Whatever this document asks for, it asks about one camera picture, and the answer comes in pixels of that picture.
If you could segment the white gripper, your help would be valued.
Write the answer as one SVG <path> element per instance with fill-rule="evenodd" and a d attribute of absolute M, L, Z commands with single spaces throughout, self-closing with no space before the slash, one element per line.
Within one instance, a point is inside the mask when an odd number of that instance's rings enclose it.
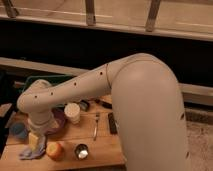
<path fill-rule="evenodd" d="M 31 149 L 36 149 L 39 143 L 39 140 L 49 131 L 59 127 L 59 124 L 55 119 L 50 120 L 44 124 L 35 124 L 31 120 L 28 120 L 29 124 L 29 147 Z"/>

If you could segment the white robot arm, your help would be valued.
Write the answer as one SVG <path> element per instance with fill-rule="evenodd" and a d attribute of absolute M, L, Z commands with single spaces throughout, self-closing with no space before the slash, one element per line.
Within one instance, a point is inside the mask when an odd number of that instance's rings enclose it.
<path fill-rule="evenodd" d="M 127 171 L 190 171 L 183 96 L 172 70 L 137 53 L 52 86 L 36 81 L 17 107 L 31 129 L 44 132 L 63 103 L 110 95 Z"/>

